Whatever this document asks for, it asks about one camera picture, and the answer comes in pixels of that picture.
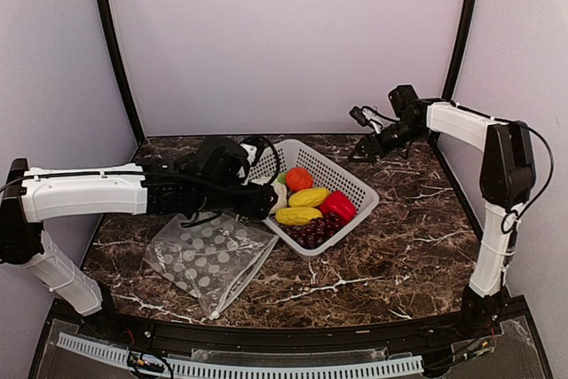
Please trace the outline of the white plastic perforated basket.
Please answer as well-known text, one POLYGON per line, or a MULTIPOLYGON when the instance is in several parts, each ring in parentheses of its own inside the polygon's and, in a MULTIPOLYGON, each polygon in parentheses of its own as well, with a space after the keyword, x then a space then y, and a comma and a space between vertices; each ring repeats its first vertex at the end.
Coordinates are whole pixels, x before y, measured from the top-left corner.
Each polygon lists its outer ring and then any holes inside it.
POLYGON ((378 205, 375 190, 323 154, 286 139, 261 155, 249 177, 266 182, 282 200, 264 223, 298 256, 309 259, 333 247, 378 205))

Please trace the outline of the white cauliflower toy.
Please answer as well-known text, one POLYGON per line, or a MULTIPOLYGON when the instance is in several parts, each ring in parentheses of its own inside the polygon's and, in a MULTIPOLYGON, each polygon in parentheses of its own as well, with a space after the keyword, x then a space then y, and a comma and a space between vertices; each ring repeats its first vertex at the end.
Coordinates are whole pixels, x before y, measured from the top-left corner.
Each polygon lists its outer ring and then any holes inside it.
POLYGON ((277 195, 277 201, 270 210, 271 215, 275 215, 280 209, 285 209, 288 206, 288 189, 285 184, 278 180, 272 182, 272 187, 277 195))

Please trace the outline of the clear polka dot zip bag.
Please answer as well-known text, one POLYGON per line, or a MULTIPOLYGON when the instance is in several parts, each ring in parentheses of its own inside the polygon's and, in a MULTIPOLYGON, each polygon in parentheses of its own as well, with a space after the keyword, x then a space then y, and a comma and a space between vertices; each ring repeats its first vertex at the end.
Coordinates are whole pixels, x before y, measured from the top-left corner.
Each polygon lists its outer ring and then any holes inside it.
POLYGON ((208 212, 193 223, 177 214, 152 238, 144 261, 216 320, 255 278, 278 240, 225 214, 208 212))

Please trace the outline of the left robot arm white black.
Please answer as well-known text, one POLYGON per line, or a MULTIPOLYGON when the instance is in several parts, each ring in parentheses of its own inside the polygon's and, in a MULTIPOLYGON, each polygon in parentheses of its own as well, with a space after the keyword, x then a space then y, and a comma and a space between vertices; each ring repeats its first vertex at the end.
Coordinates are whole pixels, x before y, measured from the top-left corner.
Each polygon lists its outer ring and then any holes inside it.
POLYGON ((125 332, 103 285, 86 276, 45 230, 58 217, 122 213, 182 214, 230 210, 265 219, 278 195, 272 182, 252 183, 251 169, 270 148, 265 138, 238 143, 207 137, 198 149, 174 160, 150 159, 83 170, 31 168, 12 162, 1 188, 1 261, 31 271, 51 292, 65 299, 106 340, 125 332))

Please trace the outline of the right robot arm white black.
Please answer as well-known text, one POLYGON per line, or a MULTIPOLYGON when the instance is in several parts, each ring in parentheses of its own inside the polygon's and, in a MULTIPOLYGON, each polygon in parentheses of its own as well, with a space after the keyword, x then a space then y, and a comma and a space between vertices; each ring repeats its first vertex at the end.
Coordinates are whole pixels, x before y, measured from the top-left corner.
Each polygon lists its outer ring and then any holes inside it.
POLYGON ((375 162, 433 133, 445 134, 482 155, 480 192, 485 222, 474 272, 461 296, 450 330, 471 338, 495 322, 505 306, 504 288, 516 252, 517 228, 537 197, 532 193, 536 167, 532 138, 536 130, 521 121, 498 118, 440 98, 421 99, 411 85, 389 94, 390 118, 370 106, 353 107, 350 116, 371 133, 349 156, 352 162, 375 162))

